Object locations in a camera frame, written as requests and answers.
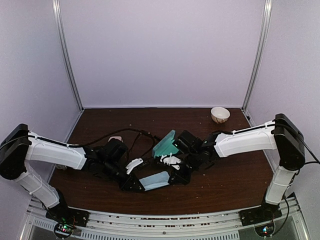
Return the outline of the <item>light blue cloth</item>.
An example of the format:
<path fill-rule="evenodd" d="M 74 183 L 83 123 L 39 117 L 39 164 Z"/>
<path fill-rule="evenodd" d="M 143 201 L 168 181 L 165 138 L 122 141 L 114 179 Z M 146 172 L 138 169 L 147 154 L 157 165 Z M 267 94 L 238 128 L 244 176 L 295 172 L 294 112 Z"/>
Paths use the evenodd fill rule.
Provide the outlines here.
<path fill-rule="evenodd" d="M 163 188 L 169 185 L 170 175 L 167 171 L 162 171 L 144 178 L 139 179 L 140 183 L 144 187 L 144 190 L 151 191 L 159 188 Z"/>

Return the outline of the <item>grey-blue glasses case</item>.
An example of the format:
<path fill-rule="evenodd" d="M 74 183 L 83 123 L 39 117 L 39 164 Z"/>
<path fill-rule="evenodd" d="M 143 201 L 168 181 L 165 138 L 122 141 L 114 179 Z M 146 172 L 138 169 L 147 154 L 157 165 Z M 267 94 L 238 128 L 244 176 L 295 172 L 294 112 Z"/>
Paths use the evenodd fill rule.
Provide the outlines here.
<path fill-rule="evenodd" d="M 152 157 L 157 158 L 162 155 L 177 154 L 179 149 L 174 145 L 176 131 L 171 130 L 157 145 L 152 149 Z"/>

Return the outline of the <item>pink glasses case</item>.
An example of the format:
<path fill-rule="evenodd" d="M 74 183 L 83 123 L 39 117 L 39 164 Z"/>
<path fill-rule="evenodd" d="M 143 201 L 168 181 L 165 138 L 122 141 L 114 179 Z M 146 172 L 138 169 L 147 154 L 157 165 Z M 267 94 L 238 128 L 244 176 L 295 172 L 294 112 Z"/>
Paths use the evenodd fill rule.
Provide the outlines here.
<path fill-rule="evenodd" d="M 122 143 L 124 142 L 123 138 L 121 136 L 110 136 L 108 139 L 108 142 L 110 142 L 111 140 L 118 140 L 121 141 Z"/>

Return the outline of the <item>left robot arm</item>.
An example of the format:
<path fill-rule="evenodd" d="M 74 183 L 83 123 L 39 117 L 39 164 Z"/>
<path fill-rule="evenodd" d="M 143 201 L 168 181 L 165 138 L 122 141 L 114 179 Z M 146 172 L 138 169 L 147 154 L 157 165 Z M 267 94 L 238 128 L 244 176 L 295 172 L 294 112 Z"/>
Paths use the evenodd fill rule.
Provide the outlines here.
<path fill-rule="evenodd" d="M 39 136 L 30 132 L 26 124 L 19 124 L 0 145 L 0 175 L 18 182 L 61 222 L 67 222 L 72 218 L 72 211 L 63 194 L 43 182 L 27 161 L 91 172 L 116 181 L 122 191 L 143 192 L 145 188 L 131 170 L 119 165 L 121 157 L 128 153 L 128 147 L 116 138 L 102 147 L 70 145 Z"/>

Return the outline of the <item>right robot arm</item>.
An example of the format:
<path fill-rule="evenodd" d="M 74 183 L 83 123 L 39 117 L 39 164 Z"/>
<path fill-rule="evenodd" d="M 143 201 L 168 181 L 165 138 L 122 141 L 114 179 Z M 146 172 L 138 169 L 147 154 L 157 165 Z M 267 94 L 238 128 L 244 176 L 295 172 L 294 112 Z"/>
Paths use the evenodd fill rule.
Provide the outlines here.
<path fill-rule="evenodd" d="M 303 134 L 282 113 L 256 127 L 230 132 L 214 131 L 204 140 L 185 130 L 172 143 L 185 155 L 176 174 L 182 179 L 207 162 L 242 153 L 276 150 L 280 157 L 279 165 L 261 206 L 256 210 L 258 219 L 266 221 L 278 210 L 286 190 L 306 162 L 303 140 Z"/>

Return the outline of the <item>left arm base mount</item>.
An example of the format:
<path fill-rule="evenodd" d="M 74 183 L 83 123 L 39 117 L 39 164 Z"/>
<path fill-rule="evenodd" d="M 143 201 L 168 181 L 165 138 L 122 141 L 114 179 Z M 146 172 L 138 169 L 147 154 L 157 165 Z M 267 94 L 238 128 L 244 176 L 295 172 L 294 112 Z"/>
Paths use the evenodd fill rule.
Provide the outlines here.
<path fill-rule="evenodd" d="M 47 212 L 45 217 L 54 220 L 56 224 L 53 227 L 53 233 L 59 239 L 67 239 L 74 234 L 79 234 L 79 227 L 86 227 L 90 213 L 84 210 L 71 208 L 66 216 L 57 216 L 51 212 Z"/>

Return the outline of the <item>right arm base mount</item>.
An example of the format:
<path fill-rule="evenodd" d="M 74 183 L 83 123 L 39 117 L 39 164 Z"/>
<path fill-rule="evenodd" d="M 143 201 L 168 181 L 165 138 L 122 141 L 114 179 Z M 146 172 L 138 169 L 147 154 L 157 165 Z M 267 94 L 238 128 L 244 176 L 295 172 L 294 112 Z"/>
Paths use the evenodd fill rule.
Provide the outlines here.
<path fill-rule="evenodd" d="M 263 238 L 270 237 L 276 231 L 274 220 L 282 216 L 280 210 L 272 212 L 263 210 L 261 207 L 241 210 L 239 217 L 243 227 L 254 226 L 255 233 Z"/>

